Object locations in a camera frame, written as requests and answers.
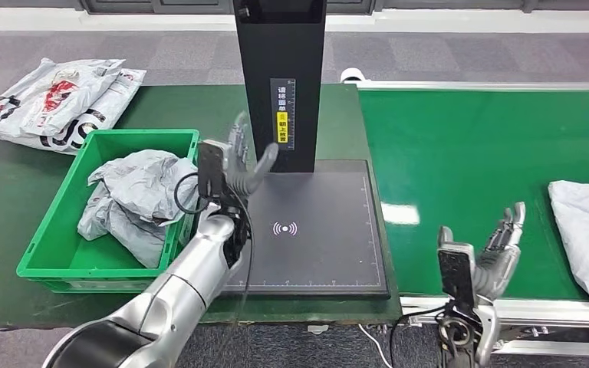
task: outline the cable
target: cable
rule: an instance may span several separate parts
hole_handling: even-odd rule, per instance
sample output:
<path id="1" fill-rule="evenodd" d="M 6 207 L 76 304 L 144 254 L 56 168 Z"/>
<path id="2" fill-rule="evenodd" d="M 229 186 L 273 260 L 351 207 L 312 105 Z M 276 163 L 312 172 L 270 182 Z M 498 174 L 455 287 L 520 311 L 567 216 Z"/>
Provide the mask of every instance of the cable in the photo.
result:
<path id="1" fill-rule="evenodd" d="M 242 292 L 242 296 L 241 296 L 241 300 L 240 300 L 240 307 L 236 308 L 237 313 L 235 316 L 235 320 L 232 322 L 233 327 L 238 326 L 238 322 L 239 322 L 239 318 L 240 315 L 242 314 L 243 310 L 245 309 L 245 302 L 247 301 L 247 297 L 249 295 L 249 278 L 252 275 L 252 264 L 254 263 L 254 226 L 252 225 L 252 217 L 249 215 L 249 210 L 247 209 L 247 206 L 245 205 L 245 203 L 240 199 L 240 196 L 238 195 L 238 193 L 236 193 L 236 191 L 230 186 L 228 187 L 232 194 L 234 195 L 234 197 L 236 198 L 236 200 L 238 201 L 241 210 L 245 213 L 245 216 L 247 216 L 247 222 L 249 223 L 249 237 L 248 240 L 250 240 L 249 242 L 249 264 L 247 265 L 247 279 L 245 281 L 245 290 Z M 222 342 L 222 348 L 226 347 L 227 344 L 229 344 L 229 340 L 231 339 L 231 333 L 228 333 L 226 338 L 223 340 Z M 217 363 L 220 358 L 222 357 L 222 349 L 220 349 L 218 351 L 218 353 L 216 354 L 216 358 L 213 360 L 213 363 Z"/>
<path id="2" fill-rule="evenodd" d="M 392 365 L 387 362 L 387 359 L 385 359 L 385 354 L 383 354 L 383 348 L 380 347 L 380 343 L 378 342 L 378 340 L 376 340 L 375 337 L 371 336 L 371 334 L 368 333 L 367 330 L 365 330 L 361 324 L 358 324 L 357 326 L 362 330 L 362 332 L 364 332 L 365 335 L 367 335 L 367 337 L 369 337 L 371 341 L 373 341 L 373 343 L 376 344 L 376 346 L 378 347 L 378 353 L 380 353 L 380 357 L 383 358 L 383 363 L 385 363 L 387 368 L 393 368 Z"/>
<path id="3" fill-rule="evenodd" d="M 180 211 L 186 213 L 187 215 L 197 215 L 198 213 L 204 211 L 206 209 L 206 207 L 209 206 L 209 203 L 211 202 L 209 199 L 204 198 L 206 200 L 206 203 L 204 204 L 204 206 L 202 208 L 200 208 L 200 209 L 196 209 L 195 211 L 191 211 L 191 210 L 185 208 L 181 203 L 179 203 L 179 196 L 177 195 L 177 192 L 179 191 L 179 186 L 182 185 L 182 183 L 184 182 L 184 180 L 186 180 L 188 178 L 191 178 L 193 176 L 197 176 L 197 172 L 195 172 L 195 173 L 194 172 L 191 172 L 190 174 L 188 174 L 188 175 L 184 176 L 183 178 L 181 178 L 177 182 L 177 184 L 175 184 L 175 190 L 173 190 L 173 200 L 175 201 L 175 204 L 177 204 L 177 208 Z"/>
<path id="4" fill-rule="evenodd" d="M 399 319 L 394 323 L 394 325 L 392 327 L 392 332 L 390 332 L 390 362 L 392 362 L 392 367 L 394 366 L 394 353 L 393 353 L 394 333 L 396 332 L 398 325 L 401 322 L 403 322 L 403 320 L 410 319 L 410 317 L 423 316 L 424 314 L 431 314 L 431 313 L 439 312 L 440 310 L 445 311 L 447 308 L 450 308 L 450 306 L 452 306 L 452 301 L 449 301 L 448 303 L 442 305 L 441 307 L 437 307 L 437 308 L 433 308 L 433 309 L 429 309 L 429 310 L 425 310 L 425 311 L 422 310 L 419 312 L 408 313 L 408 314 L 404 314 L 399 317 Z"/>
<path id="5" fill-rule="evenodd" d="M 446 328 L 446 325 L 439 324 L 439 328 L 441 328 L 441 327 Z M 456 331 L 457 331 L 457 327 L 448 326 L 446 328 L 446 339 L 444 339 L 442 333 L 439 333 L 439 339 L 441 340 L 442 343 L 444 343 L 445 345 L 448 346 L 448 351 L 453 358 L 457 354 L 457 346 L 455 345 L 455 341 L 452 339 L 452 337 L 455 336 Z"/>

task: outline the ruler scale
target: ruler scale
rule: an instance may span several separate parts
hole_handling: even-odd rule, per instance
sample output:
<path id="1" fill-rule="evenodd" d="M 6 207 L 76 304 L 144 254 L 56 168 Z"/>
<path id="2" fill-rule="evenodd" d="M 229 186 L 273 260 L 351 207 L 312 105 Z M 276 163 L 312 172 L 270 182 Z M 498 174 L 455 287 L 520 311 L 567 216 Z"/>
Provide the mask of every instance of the ruler scale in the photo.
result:
<path id="1" fill-rule="evenodd" d="M 294 78 L 270 80 L 274 141 L 284 151 L 295 150 L 297 81 Z"/>

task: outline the green conveyor belt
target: green conveyor belt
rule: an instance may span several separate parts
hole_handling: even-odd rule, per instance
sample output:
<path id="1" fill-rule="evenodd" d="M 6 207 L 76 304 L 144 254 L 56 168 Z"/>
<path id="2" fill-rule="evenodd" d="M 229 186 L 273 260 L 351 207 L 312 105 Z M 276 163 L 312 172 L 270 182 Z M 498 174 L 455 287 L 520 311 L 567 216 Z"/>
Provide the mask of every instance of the green conveyor belt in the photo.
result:
<path id="1" fill-rule="evenodd" d="M 362 90 L 360 103 L 401 294 L 441 294 L 440 225 L 481 248 L 522 200 L 522 256 L 505 296 L 587 300 L 548 184 L 589 182 L 589 91 Z"/>

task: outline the yellow label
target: yellow label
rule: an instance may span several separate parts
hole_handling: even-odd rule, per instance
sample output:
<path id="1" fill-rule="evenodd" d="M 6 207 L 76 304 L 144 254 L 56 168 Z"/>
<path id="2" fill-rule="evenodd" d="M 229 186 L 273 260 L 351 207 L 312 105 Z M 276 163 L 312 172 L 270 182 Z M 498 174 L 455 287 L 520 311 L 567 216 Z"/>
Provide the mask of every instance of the yellow label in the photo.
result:
<path id="1" fill-rule="evenodd" d="M 276 113 L 276 141 L 278 143 L 288 142 L 288 113 L 284 111 Z"/>

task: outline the black cable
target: black cable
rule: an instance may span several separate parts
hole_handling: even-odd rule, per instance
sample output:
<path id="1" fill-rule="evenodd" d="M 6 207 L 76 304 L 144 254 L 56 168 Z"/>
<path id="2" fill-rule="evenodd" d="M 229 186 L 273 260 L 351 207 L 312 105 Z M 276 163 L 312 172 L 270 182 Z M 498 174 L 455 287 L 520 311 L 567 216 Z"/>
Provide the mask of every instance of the black cable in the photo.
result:
<path id="1" fill-rule="evenodd" d="M 247 265 L 248 267 L 247 267 L 247 279 L 245 280 L 245 290 L 242 292 L 240 306 L 238 308 L 236 308 L 237 312 L 235 314 L 235 320 L 232 322 L 232 328 L 235 328 L 238 326 L 240 316 L 241 316 L 243 310 L 245 309 L 245 302 L 247 301 L 247 297 L 249 295 L 249 279 L 252 275 L 252 264 L 254 263 L 254 227 L 252 225 L 252 217 L 249 215 L 249 210 L 247 209 L 247 206 L 245 205 L 245 203 L 240 199 L 240 196 L 238 195 L 238 193 L 236 193 L 236 191 L 232 187 L 229 187 L 229 190 L 231 190 L 232 194 L 234 195 L 234 197 L 238 201 L 241 210 L 245 213 L 245 216 L 247 216 L 247 222 L 249 223 L 249 229 L 248 229 L 249 238 L 248 238 L 248 240 L 250 240 L 249 245 L 248 245 L 249 246 L 249 264 Z M 227 337 L 223 340 L 222 348 L 218 351 L 218 353 L 216 354 L 216 358 L 213 360 L 214 366 L 218 363 L 218 361 L 222 357 L 222 351 L 223 351 L 222 349 L 224 349 L 224 347 L 226 347 L 227 344 L 229 344 L 229 340 L 231 339 L 231 336 L 232 336 L 232 334 L 228 333 Z"/>
<path id="2" fill-rule="evenodd" d="M 399 319 L 394 323 L 393 327 L 392 327 L 392 332 L 390 332 L 390 362 L 392 362 L 392 368 L 396 368 L 396 365 L 394 363 L 394 353 L 393 353 L 393 348 L 394 348 L 394 333 L 396 332 L 396 329 L 398 327 L 398 325 L 403 322 L 403 320 L 407 320 L 410 317 L 415 317 L 415 316 L 423 316 L 424 314 L 431 314 L 431 313 L 435 313 L 438 311 L 445 311 L 446 308 L 449 307 L 449 305 L 451 305 L 451 302 L 449 301 L 448 303 L 442 305 L 441 307 L 437 307 L 437 308 L 433 308 L 433 309 L 429 309 L 429 310 L 422 310 L 420 312 L 414 312 L 414 313 L 408 313 L 408 314 L 404 314 L 402 316 L 399 317 Z"/>
<path id="3" fill-rule="evenodd" d="M 206 200 L 206 203 L 204 204 L 204 206 L 202 208 L 200 208 L 200 209 L 196 209 L 195 211 L 191 211 L 191 210 L 185 208 L 181 203 L 179 203 L 179 196 L 177 195 L 177 192 L 179 191 L 179 186 L 182 185 L 182 183 L 184 182 L 184 180 L 186 180 L 188 178 L 191 178 L 193 176 L 197 176 L 197 172 L 195 172 L 195 173 L 194 172 L 191 172 L 190 174 L 188 174 L 188 175 L 184 176 L 183 178 L 181 178 L 177 182 L 177 184 L 175 184 L 175 190 L 173 190 L 173 200 L 177 204 L 177 208 L 180 211 L 186 213 L 187 215 L 197 215 L 198 213 L 204 211 L 206 209 L 206 207 L 209 206 L 209 203 L 211 202 L 208 199 L 204 198 Z"/>
<path id="4" fill-rule="evenodd" d="M 439 333 L 439 338 L 442 340 L 442 342 L 444 344 L 446 344 L 448 346 L 448 351 L 453 358 L 457 354 L 457 346 L 455 345 L 455 341 L 453 339 L 456 331 L 457 331 L 457 327 L 452 326 L 452 325 L 448 326 L 448 328 L 446 328 L 446 336 L 447 336 L 446 341 L 443 340 L 443 336 L 441 335 L 441 333 Z"/>

